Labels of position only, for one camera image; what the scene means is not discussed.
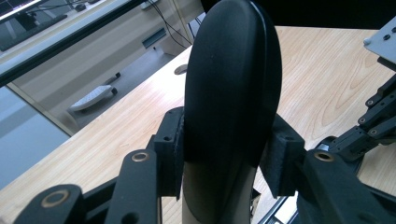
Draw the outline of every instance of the wooden table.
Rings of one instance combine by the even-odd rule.
[[[364,102],[393,72],[376,62],[362,40],[375,31],[277,27],[283,60],[280,114],[312,148],[357,124]],[[0,191],[0,218],[11,223],[38,192],[59,184],[92,189],[119,173],[123,157],[144,148],[164,113],[183,105],[190,49],[109,108],[44,160]],[[362,182],[396,195],[396,146],[379,147],[364,159]],[[258,175],[256,188],[269,191]],[[164,223],[181,220],[181,203],[163,199]]]

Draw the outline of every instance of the black curved object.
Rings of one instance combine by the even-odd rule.
[[[249,223],[281,76],[276,30],[260,6],[225,0],[211,8],[186,77],[183,223]]]

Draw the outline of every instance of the wood grain surface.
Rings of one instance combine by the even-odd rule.
[[[277,27],[277,32],[283,63],[278,114],[305,139],[307,149],[357,125],[366,110],[365,100],[393,75],[363,47],[362,40],[375,31]],[[145,148],[164,113],[183,105],[185,75],[176,76],[174,70],[187,63],[189,55],[187,49],[2,189],[0,223],[11,223],[44,189],[76,184],[86,192],[116,176],[122,158],[131,150]],[[393,195],[395,148],[390,145],[368,153],[359,174],[364,183]],[[271,198],[260,174],[255,186],[263,199]],[[262,206],[258,214],[265,209]],[[164,198],[163,221],[181,222],[181,203]]]

